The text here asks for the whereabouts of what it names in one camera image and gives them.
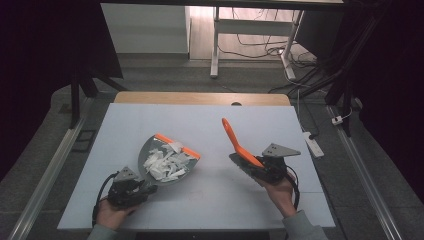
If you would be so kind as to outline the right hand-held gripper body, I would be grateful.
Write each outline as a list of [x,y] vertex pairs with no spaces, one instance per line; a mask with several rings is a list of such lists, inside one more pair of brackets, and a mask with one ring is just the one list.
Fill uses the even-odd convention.
[[271,143],[259,157],[264,168],[258,171],[258,177],[270,184],[276,184],[287,176],[285,157],[297,156],[301,152],[279,144]]

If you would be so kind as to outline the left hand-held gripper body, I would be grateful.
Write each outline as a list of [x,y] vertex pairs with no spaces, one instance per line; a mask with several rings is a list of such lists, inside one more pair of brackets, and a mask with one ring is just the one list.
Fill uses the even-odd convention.
[[118,209],[127,209],[147,200],[142,192],[144,181],[138,181],[139,176],[128,167],[124,167],[114,177],[108,191],[108,201]]

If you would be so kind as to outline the pile of white paper scraps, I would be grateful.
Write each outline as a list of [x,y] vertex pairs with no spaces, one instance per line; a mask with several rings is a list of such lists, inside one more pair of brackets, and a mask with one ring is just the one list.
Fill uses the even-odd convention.
[[191,160],[192,157],[183,152],[180,142],[153,141],[141,167],[154,180],[166,183],[176,181],[187,174]]

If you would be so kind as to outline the orange-handled grey brush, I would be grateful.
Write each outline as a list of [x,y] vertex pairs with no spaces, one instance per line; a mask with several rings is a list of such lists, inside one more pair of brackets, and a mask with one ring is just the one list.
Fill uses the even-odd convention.
[[235,150],[235,152],[230,155],[230,159],[246,174],[246,167],[248,165],[254,165],[265,170],[264,165],[254,155],[252,155],[249,151],[247,151],[239,144],[237,137],[226,118],[222,119],[222,125]]

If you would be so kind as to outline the grey dustpan with orange edge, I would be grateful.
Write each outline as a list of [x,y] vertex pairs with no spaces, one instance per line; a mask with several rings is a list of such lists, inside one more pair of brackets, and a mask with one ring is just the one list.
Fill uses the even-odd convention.
[[187,176],[200,154],[162,134],[155,134],[143,145],[138,169],[141,178],[149,185],[166,186]]

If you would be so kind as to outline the person's left hand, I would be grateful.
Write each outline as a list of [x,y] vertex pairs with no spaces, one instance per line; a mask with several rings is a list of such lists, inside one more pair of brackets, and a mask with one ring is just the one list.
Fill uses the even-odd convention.
[[138,209],[139,205],[127,209],[118,209],[107,199],[103,199],[99,203],[96,223],[109,229],[117,230],[124,220]]

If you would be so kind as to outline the person's right hand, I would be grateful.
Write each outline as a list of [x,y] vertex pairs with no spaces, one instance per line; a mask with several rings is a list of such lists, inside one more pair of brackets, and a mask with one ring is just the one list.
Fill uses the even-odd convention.
[[277,184],[269,184],[257,179],[259,185],[265,188],[269,198],[284,218],[295,216],[297,213],[292,201],[293,186],[290,183],[291,180],[294,180],[294,176],[292,174],[288,174],[288,176],[289,178],[284,178]]

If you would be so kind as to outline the white power strip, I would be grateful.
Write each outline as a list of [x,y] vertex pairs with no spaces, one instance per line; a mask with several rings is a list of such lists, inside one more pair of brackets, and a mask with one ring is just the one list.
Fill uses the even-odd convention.
[[311,134],[310,132],[304,132],[303,136],[312,155],[315,158],[323,157],[324,152],[322,151],[321,147],[318,145],[317,141],[315,140],[314,135]]

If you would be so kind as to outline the black metal stand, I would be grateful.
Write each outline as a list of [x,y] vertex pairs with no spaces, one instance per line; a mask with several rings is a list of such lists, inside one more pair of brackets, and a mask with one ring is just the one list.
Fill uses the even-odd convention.
[[364,46],[372,35],[373,31],[381,21],[382,15],[369,13],[363,17],[363,22],[353,30],[353,35],[349,40],[345,41],[340,51],[331,58],[332,67],[338,66],[331,75],[328,75],[324,80],[311,85],[310,88],[301,92],[299,98],[317,92],[321,88],[330,85],[329,92],[325,95],[325,103],[333,106],[342,98],[342,129],[348,137],[351,136],[349,129],[349,116],[351,114],[351,98],[352,98],[352,74],[353,66],[357,61],[358,56],[362,52]]

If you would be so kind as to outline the black tripod stand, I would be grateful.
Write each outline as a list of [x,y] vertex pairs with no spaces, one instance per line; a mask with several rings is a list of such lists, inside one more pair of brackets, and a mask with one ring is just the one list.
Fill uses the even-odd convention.
[[118,92],[127,91],[127,88],[114,81],[106,74],[90,67],[75,67],[71,77],[71,123],[70,129],[74,129],[81,119],[80,110],[80,93],[82,89],[85,96],[88,98],[95,98],[99,93],[94,78],[99,79],[101,82],[112,87]]

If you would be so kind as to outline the white cabinet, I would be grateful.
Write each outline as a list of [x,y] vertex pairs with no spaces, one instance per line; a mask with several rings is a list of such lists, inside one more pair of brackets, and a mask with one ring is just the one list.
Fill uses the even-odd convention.
[[102,3],[101,8],[118,53],[189,53],[188,7]]

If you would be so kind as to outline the black rectangular floor frame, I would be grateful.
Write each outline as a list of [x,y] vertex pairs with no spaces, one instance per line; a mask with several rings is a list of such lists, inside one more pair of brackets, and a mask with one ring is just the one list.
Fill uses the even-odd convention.
[[96,130],[82,130],[77,136],[71,151],[77,153],[88,153],[94,144],[96,135]]

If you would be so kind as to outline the aluminium rail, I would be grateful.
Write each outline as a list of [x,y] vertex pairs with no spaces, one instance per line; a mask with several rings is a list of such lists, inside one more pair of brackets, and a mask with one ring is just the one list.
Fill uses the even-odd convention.
[[363,158],[359,153],[353,139],[349,137],[342,125],[334,125],[339,138],[344,146],[345,151],[347,152],[349,159],[352,162],[352,165],[358,175],[358,178],[363,186],[363,189],[367,195],[367,198],[376,212],[376,216],[380,222],[380,225],[387,237],[388,240],[404,240],[400,232],[400,229],[397,226],[397,223],[394,220],[393,215],[391,214],[386,201],[380,194],[380,191],[377,189],[376,184],[374,183],[371,174],[366,168]]
[[73,128],[69,128],[66,131],[7,240],[26,240],[88,117],[93,102],[93,98],[84,99],[80,110],[80,118],[76,121]]

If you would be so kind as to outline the white desk frame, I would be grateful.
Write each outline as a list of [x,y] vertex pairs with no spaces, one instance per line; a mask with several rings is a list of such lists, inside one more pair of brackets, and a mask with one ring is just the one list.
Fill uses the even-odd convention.
[[295,36],[302,18],[303,11],[295,10],[294,17],[291,22],[265,21],[265,20],[236,20],[221,19],[220,8],[215,7],[213,13],[214,33],[213,33],[213,49],[211,57],[210,77],[218,77],[219,49],[218,41],[220,34],[242,34],[242,35],[268,35],[287,37],[287,45],[280,52],[280,59],[288,80],[295,80],[296,76],[293,71],[292,64],[289,60],[291,47],[295,40]]

